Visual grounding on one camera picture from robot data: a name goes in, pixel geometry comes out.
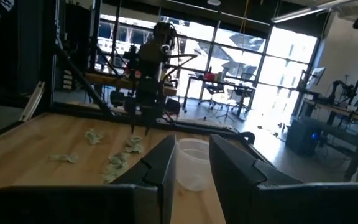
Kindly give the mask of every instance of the table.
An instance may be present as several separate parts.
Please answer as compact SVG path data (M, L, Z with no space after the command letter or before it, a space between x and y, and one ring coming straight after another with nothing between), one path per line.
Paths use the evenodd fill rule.
M189 78L189 79L188 79L188 81L187 81L185 100L183 101L183 104L182 104L183 109L186 108L187 95L188 95L188 92L189 92L189 89L190 89L191 80L198 80L198 81L203 81L203 82L208 82L208 83L216 83L216 84L222 84L222 85L233 86L233 87L237 87L237 88L243 88L243 89L245 89L245 92L246 92L246 90L251 90L252 96L250 97L251 100L250 100L249 103L248 103L248 107L250 108L251 105L252 105L252 99L254 98L254 95L255 95L255 88L254 88L254 87L251 87L251 86L243 86L243 85L238 85L238 84L229 83L229 82L217 82L217 81L205 80L204 78L200 78L200 77L197 77L197 76L195 76L195 75L189 75L188 78ZM242 105L243 105L243 103L244 103L244 98L246 97L246 96L245 96L245 92L244 92L244 94L241 96L241 99L240 99L240 102L239 102L239 109L237 110L237 113L235 114L235 115L237 116L237 118L239 118L239 119L242 120L242 121L244 121L244 120L240 118L240 114L241 114Z
M104 138L95 146L90 146L84 137L89 128L104 133ZM144 127L137 127L134 134L144 136L144 131ZM209 139L205 135L151 129L142 141L145 152L128 158L129 167L168 134L175 134L177 139ZM131 127L126 124L41 114L0 135L0 188L10 185L101 185L101 173L108 164L108 156L123 150L129 136ZM231 142L242 148L237 141ZM73 153L78 155L75 164L48 161L52 154ZM175 182L171 223L224 223L214 184L202 192L191 192Z
M100 75L96 73L87 73L85 75L85 78L90 81L93 84L97 85L108 85L108 86L114 86L117 88L132 89L132 81L126 79L126 78L118 78L118 77L112 77L107 75ZM171 86L165 86L164 87L164 94L166 96L176 96L177 89L175 87Z
M331 113L330 113L329 118L326 122L328 125L332 125L334 118L337 114L341 114L343 116L351 117L353 119L358 120L358 112L352 113L352 112L347 111L346 109L340 108L338 106L324 105L324 104L317 103L315 101L307 100L307 99L304 99L303 105L306 106L306 109L303 113L305 116L311 116L313 110L316 107L330 111ZM349 167L345 171L344 179L346 181L350 181L352 176L356 173L357 168L358 168L358 145L356 145L356 151L351 156L351 162L349 164Z

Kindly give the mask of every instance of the wooden table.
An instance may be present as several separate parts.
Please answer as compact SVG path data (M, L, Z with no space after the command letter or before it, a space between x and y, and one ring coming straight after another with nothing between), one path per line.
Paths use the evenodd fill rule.
M85 77L89 82L97 85L108 85L127 90L132 89L132 82L126 78L116 78L95 73L87 73ZM176 96L177 89L175 87L165 86L164 94L166 96Z
M312 105L312 106L315 105L318 108L322 108L322 109L325 109L325 110L328 110L328 111L332 111L332 112L334 112L336 114L340 114L340 115L344 115L344 116L352 116L352 118L358 120L358 112L351 113L350 111L347 111L346 109L340 108L338 106L324 105L324 104L316 103L313 100L308 100L308 99L304 99L304 103Z
M317 103L315 101L307 100L307 99L304 99L303 102L304 102L304 105L306 105L306 108L304 109L304 112L303 112L303 115L305 115L305 116L311 116L313 110L316 107L330 111L331 114L329 115L329 118L327 120L328 125L333 124L334 118L337 114L341 114L343 116L351 117L352 119L358 120L358 112L352 113L352 112L347 111L346 109L340 108L338 106L324 105L324 104ZM349 164L349 167L345 171L344 180L350 181L352 176L356 173L357 168L358 168L358 145L356 146L356 151L354 152L354 155L351 157L351 162Z
M100 144L90 146L85 132L104 133ZM144 128L135 128L143 136ZM143 139L143 154L133 155L133 166L168 134L177 139L208 136L151 129ZM123 150L131 135L129 125L58 114L42 114L0 135L0 187L9 185L101 185L108 156ZM52 154L77 154L78 162L51 162ZM224 223L214 184L203 192L191 192L175 184L171 223Z

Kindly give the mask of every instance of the ceiling light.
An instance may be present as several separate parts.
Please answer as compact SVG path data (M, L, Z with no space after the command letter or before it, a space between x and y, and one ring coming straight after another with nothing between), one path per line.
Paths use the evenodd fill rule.
M357 0L334 0L334 1L330 1L330 2L327 2L327 3L321 4L319 6L308 7L306 9L301 9L301 10L291 12L291 13L288 13L288 14L285 14L285 15L282 15L282 16L274 17L272 19L272 22L278 23L278 22L287 21L287 20L294 19L294 18L297 18L297 17L302 17L302 16L306 16L306 15L313 14L313 13L316 13L316 12L321 12L323 10L327 10L327 9L332 8L332 7L337 7L337 6L340 6L342 4L353 2L353 1L357 1Z
M208 0L207 1L208 4L213 5L213 6L220 6L221 2L219 0Z

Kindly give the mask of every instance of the plastic cup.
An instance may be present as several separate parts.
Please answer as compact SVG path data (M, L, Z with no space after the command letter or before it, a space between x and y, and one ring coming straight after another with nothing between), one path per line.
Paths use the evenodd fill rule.
M181 139L176 145L177 180L193 191L207 189L212 182L209 144L199 139Z

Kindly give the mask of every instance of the crumpled green paper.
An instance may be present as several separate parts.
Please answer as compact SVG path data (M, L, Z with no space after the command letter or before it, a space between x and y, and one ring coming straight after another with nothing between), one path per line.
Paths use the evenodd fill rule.
M132 136L126 141L126 147L124 152L126 153L142 153L143 146L140 144L142 137Z
M104 136L102 134L96 133L94 129L91 128L85 132L85 137L88 139L91 145L95 145L99 144L100 139L102 139Z
M120 152L115 156L109 156L109 164L103 174L103 183L110 184L121 174L125 173L128 168L127 158L128 153Z
M56 154L49 156L49 160L76 163L78 160L78 155Z

